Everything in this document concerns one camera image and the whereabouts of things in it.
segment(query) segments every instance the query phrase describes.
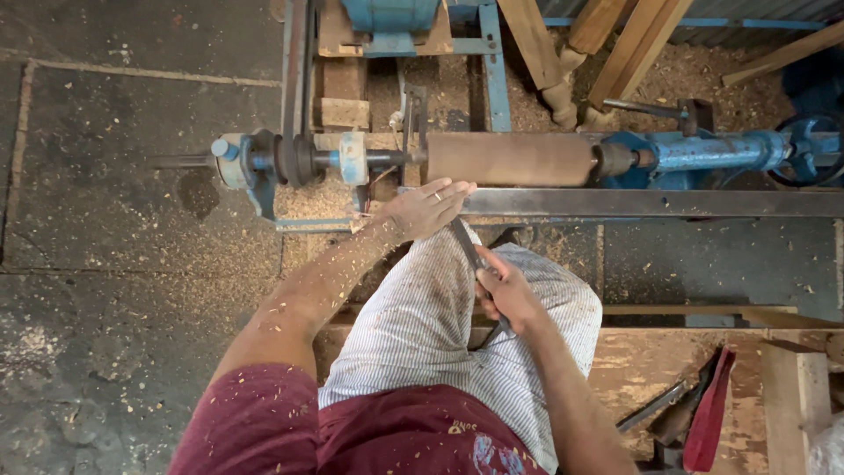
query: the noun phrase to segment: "person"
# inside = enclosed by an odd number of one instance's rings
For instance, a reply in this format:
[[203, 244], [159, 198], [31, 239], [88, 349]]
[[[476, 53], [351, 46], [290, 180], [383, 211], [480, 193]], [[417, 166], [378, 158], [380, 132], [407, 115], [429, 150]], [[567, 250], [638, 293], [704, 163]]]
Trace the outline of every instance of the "person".
[[[476, 245], [493, 270], [475, 274], [446, 224], [476, 189], [443, 178], [401, 194], [282, 280], [223, 356], [170, 473], [636, 473], [586, 380], [600, 301], [513, 243]], [[407, 241], [317, 389], [317, 332]], [[476, 296], [512, 333], [470, 352]]]

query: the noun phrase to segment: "hand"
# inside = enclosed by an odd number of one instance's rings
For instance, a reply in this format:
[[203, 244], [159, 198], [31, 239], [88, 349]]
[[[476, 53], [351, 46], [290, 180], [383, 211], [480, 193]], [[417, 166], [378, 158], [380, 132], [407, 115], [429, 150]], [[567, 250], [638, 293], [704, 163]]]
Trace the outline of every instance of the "hand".
[[506, 315], [517, 335], [524, 335], [526, 330], [551, 321], [545, 307], [530, 289], [524, 274], [515, 265], [484, 246], [475, 244], [475, 249], [497, 273], [486, 269], [478, 269], [476, 272], [478, 282], [475, 283], [475, 295], [487, 317], [498, 320], [501, 314]]
[[476, 183], [440, 178], [393, 198], [381, 208], [376, 221], [391, 221], [400, 243], [427, 238], [453, 220], [463, 200], [477, 189]]

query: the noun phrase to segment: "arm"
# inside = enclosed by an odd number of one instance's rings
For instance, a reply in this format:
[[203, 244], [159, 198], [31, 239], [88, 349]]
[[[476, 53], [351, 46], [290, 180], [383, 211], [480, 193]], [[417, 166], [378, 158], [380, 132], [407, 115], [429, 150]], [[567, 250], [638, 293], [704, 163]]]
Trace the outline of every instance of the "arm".
[[618, 431], [589, 389], [556, 324], [531, 292], [522, 272], [487, 248], [475, 248], [498, 274], [478, 270], [475, 292], [487, 315], [498, 319], [500, 309], [530, 348], [542, 381], [555, 451], [564, 472], [638, 473], [621, 446]]
[[400, 243], [445, 226], [477, 186], [442, 178], [387, 203], [373, 222], [303, 265], [264, 299], [220, 361], [211, 383], [256, 363], [289, 363], [317, 376], [312, 343], [360, 278]]

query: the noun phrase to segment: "striped pants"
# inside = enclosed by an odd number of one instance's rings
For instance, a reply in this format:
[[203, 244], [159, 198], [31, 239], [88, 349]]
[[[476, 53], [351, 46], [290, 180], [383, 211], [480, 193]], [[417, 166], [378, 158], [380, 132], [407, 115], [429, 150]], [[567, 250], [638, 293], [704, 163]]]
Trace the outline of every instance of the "striped pants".
[[[586, 282], [525, 248], [508, 243], [495, 252], [522, 270], [588, 376], [601, 326], [598, 297]], [[524, 341], [501, 333], [486, 349], [467, 350], [474, 282], [450, 226], [415, 242], [361, 309], [319, 390], [319, 406], [406, 386], [451, 385], [486, 404], [554, 473], [542, 385]]]

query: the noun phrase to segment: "red shirt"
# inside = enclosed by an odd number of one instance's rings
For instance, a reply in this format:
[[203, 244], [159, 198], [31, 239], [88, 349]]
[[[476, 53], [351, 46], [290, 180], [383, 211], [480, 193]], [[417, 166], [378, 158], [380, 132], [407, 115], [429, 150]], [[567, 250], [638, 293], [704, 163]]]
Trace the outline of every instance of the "red shirt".
[[448, 385], [317, 408], [288, 364], [237, 369], [205, 390], [170, 463], [183, 473], [544, 473], [481, 401]]

